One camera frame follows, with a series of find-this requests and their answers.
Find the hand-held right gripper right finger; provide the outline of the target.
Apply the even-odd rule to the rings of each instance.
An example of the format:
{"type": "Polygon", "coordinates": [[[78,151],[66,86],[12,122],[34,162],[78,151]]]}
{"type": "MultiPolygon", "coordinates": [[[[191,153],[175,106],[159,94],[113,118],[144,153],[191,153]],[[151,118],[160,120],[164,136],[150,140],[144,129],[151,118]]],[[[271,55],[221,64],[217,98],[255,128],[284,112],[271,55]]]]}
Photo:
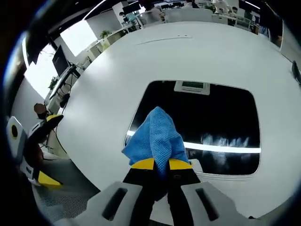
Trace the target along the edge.
{"type": "Polygon", "coordinates": [[[201,182],[192,166],[170,159],[167,200],[175,226],[262,226],[263,222],[241,215],[227,195],[201,182]]]}

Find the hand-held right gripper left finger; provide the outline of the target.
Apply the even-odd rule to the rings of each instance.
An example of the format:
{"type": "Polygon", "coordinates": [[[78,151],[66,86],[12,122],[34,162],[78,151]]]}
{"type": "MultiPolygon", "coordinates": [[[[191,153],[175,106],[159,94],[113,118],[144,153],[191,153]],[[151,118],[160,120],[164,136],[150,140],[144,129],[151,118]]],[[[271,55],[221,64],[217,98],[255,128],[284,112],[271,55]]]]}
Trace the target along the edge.
{"type": "Polygon", "coordinates": [[[55,226],[147,226],[154,204],[156,179],[153,158],[132,165],[122,182],[116,181],[87,202],[74,218],[63,218],[55,226]]]}

